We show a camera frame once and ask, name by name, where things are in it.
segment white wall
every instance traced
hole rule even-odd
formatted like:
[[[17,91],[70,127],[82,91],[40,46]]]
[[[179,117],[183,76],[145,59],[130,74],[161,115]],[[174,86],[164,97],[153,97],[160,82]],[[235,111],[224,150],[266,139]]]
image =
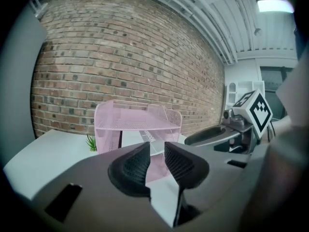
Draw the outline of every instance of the white wall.
[[[295,59],[287,58],[252,58],[239,60],[234,65],[225,66],[225,83],[239,81],[262,81],[261,66],[294,68]]]
[[[3,166],[35,140],[30,88],[46,29],[26,5],[16,18],[0,53],[0,161]]]
[[[261,70],[255,59],[239,60],[225,66],[225,83],[239,81],[261,81]]]

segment window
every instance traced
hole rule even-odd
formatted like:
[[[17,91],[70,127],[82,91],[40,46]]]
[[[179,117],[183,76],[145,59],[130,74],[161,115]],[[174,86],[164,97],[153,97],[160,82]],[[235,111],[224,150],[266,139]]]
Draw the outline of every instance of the window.
[[[261,66],[262,80],[265,82],[265,99],[273,112],[273,120],[278,120],[286,116],[286,111],[276,95],[276,90],[292,70],[292,68],[286,67]]]

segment white ceiling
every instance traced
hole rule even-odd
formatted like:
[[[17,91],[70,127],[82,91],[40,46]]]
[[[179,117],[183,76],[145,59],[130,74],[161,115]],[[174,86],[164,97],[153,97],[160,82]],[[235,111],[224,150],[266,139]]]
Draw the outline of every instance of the white ceiling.
[[[292,14],[260,13],[256,0],[159,0],[189,20],[222,62],[296,59]]]

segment black slot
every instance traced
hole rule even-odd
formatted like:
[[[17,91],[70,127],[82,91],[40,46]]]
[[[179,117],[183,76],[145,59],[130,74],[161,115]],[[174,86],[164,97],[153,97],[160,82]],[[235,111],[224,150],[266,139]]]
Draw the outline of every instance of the black slot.
[[[59,222],[63,222],[81,191],[81,186],[68,184],[46,207],[45,212]]]
[[[119,143],[118,143],[118,148],[121,148],[121,144],[122,144],[122,130],[120,131],[120,135],[119,135]]]
[[[239,167],[239,168],[245,168],[247,166],[247,163],[237,161],[237,160],[230,160],[227,162],[227,164],[235,166],[235,167]]]

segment ceiling light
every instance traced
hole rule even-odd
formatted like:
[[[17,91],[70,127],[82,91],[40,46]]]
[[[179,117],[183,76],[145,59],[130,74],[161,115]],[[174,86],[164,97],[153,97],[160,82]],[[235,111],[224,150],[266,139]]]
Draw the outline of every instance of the ceiling light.
[[[259,0],[257,5],[260,12],[281,11],[294,13],[292,5],[284,0]]]

